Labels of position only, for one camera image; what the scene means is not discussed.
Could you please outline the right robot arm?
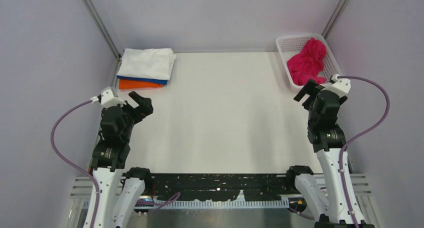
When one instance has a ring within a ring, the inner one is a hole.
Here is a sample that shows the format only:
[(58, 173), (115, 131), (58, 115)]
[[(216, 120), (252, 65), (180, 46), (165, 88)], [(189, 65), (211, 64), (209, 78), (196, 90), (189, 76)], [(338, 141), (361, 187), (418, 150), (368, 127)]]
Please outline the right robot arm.
[(316, 228), (372, 228), (367, 223), (355, 197), (348, 166), (347, 143), (337, 123), (341, 105), (347, 100), (351, 81), (335, 77), (322, 86), (310, 79), (294, 97), (308, 111), (307, 137), (313, 146), (325, 181), (326, 192), (317, 184), (312, 170), (305, 165), (287, 170), (285, 186), (303, 196), (312, 212)]

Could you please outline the pink t shirt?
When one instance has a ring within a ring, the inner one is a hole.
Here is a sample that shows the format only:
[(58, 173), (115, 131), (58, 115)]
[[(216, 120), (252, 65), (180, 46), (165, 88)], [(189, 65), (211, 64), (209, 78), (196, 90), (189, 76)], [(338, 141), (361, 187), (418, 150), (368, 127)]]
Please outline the pink t shirt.
[(327, 79), (319, 76), (324, 70), (324, 58), (327, 55), (326, 46), (315, 38), (308, 40), (301, 52), (287, 61), (290, 76), (297, 86), (304, 86), (308, 80), (324, 84)]

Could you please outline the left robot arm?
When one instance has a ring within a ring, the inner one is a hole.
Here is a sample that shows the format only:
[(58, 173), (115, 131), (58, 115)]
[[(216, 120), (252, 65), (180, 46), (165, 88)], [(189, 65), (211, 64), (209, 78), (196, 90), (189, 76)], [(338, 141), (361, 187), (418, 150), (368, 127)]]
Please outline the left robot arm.
[(89, 178), (93, 182), (85, 228), (125, 228), (140, 195), (153, 190), (147, 178), (148, 168), (132, 167), (124, 171), (130, 153), (130, 138), (134, 125), (154, 111), (152, 100), (131, 91), (129, 97), (137, 103), (131, 106), (111, 88), (98, 96), (101, 111), (100, 140), (92, 153)]

